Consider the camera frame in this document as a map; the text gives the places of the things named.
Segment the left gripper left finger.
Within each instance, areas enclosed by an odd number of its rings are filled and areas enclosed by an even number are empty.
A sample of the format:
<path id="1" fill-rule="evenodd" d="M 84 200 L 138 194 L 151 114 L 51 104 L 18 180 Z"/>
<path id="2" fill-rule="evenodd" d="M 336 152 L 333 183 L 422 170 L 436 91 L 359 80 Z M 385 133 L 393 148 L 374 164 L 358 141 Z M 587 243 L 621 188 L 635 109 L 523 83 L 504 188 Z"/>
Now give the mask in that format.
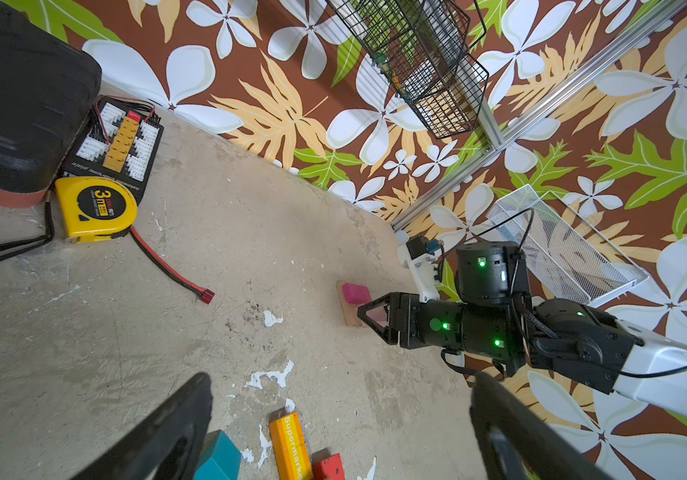
<path id="1" fill-rule="evenodd" d="M 211 377 L 199 372 L 75 478 L 194 478 L 212 405 Z"/>

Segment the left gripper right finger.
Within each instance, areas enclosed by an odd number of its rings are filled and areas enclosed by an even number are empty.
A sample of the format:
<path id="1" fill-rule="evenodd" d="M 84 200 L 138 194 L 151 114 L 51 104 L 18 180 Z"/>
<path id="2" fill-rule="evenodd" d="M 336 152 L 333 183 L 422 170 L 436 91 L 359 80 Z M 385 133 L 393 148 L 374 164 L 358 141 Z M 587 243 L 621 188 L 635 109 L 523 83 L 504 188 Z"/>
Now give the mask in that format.
<path id="1" fill-rule="evenodd" d="M 489 479 L 607 479 L 499 381 L 475 374 L 469 417 Z"/>

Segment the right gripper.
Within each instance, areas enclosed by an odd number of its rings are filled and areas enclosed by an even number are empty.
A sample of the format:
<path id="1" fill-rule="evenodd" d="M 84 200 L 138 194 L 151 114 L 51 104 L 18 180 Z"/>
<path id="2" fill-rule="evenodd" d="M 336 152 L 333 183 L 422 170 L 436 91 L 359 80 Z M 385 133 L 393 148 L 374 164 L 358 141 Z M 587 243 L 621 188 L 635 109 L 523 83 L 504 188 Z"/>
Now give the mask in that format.
<path id="1" fill-rule="evenodd" d="M 387 345 L 485 356 L 501 375 L 514 376 L 525 365 L 525 334 L 513 300 L 529 295 L 525 254 L 509 241 L 465 244 L 455 253 L 457 300 L 421 303 L 419 293 L 393 292 L 359 306 L 357 318 Z M 445 255 L 439 268 L 443 280 L 451 271 Z"/>

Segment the magenta wood block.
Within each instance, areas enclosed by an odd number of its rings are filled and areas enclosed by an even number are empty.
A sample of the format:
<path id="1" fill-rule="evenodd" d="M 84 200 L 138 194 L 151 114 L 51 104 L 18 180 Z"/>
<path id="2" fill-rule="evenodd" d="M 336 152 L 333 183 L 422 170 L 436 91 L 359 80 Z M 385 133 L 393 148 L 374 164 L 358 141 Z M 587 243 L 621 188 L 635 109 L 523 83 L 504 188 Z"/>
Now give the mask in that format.
<path id="1" fill-rule="evenodd" d="M 371 302 L 371 291 L 367 286 L 344 283 L 342 286 L 343 300 L 351 305 L 363 305 Z"/>

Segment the natural wood block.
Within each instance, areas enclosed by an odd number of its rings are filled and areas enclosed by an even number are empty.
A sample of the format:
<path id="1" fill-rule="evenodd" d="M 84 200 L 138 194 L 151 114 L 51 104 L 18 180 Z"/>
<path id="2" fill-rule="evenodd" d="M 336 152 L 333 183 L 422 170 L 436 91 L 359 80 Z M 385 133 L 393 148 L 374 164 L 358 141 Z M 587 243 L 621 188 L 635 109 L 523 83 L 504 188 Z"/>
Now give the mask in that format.
<path id="1" fill-rule="evenodd" d="M 363 324 L 363 322 L 361 322 L 361 319 L 357 317 L 357 308 L 359 308 L 359 305 L 349 303 L 349 301 L 347 301 L 347 297 L 345 297 L 344 286 L 345 281 L 337 282 L 336 287 L 341 308 L 343 311 L 343 321 L 345 321 L 345 325 L 347 325 L 347 327 L 349 328 L 364 328 L 365 324 Z"/>

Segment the teal wood block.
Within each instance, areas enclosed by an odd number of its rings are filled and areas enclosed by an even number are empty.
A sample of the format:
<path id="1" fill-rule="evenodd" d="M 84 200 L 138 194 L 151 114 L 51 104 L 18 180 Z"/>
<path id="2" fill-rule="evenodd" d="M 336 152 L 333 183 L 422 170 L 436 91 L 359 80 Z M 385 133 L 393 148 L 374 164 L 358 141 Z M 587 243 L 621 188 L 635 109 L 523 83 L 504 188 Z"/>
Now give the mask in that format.
<path id="1" fill-rule="evenodd" d="M 237 480 L 242 459 L 241 451 L 223 430 L 210 432 L 206 436 L 194 479 Z"/>

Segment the orange cylinder block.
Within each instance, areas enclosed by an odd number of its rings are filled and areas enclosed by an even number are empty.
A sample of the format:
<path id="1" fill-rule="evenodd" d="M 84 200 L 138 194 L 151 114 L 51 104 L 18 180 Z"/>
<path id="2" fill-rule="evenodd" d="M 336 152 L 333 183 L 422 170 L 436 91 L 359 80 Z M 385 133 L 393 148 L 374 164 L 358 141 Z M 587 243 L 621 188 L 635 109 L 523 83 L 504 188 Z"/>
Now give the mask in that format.
<path id="1" fill-rule="evenodd" d="M 299 414 L 274 420 L 269 428 L 281 480 L 312 480 L 313 467 Z"/>

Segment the red wood block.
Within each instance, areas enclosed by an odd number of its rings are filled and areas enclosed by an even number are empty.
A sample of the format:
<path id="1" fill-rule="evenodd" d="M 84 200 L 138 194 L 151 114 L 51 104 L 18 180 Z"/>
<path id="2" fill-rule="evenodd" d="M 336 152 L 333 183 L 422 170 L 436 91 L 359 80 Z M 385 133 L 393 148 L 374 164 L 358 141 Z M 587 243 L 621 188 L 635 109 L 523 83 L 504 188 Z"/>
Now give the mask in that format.
<path id="1" fill-rule="evenodd" d="M 340 454 L 328 456 L 313 465 L 315 480 L 345 480 L 345 469 Z"/>

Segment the white mesh basket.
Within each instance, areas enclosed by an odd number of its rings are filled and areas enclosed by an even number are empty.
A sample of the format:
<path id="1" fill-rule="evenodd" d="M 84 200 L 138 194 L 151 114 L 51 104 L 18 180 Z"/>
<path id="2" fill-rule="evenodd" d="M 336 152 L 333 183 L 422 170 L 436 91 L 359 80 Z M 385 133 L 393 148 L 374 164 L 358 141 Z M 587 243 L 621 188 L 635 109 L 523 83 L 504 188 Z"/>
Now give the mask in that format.
<path id="1" fill-rule="evenodd" d="M 649 279 L 553 191 L 525 185 L 499 198 L 487 220 L 503 239 L 523 243 L 529 271 L 555 297 L 599 308 Z"/>

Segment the yellow tape measure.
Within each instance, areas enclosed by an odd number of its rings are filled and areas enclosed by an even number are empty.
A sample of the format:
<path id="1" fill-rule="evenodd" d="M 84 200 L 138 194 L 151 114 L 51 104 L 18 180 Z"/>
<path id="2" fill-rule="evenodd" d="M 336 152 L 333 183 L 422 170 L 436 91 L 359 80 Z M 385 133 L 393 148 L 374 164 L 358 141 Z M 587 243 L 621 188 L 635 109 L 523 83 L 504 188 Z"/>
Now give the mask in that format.
<path id="1" fill-rule="evenodd" d="M 67 238 L 74 243 L 96 243 L 127 235 L 138 216 L 131 191 L 114 180 L 65 177 L 55 182 Z"/>

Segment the black tool case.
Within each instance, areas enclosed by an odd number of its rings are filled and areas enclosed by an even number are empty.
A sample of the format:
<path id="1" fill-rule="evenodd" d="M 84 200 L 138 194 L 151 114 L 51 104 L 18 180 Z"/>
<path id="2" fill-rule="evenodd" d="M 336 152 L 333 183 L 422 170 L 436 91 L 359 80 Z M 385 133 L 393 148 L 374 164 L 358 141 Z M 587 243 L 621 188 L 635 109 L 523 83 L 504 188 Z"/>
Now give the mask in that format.
<path id="1" fill-rule="evenodd" d="M 44 198 L 101 82 L 96 60 L 0 1 L 0 206 Z"/>

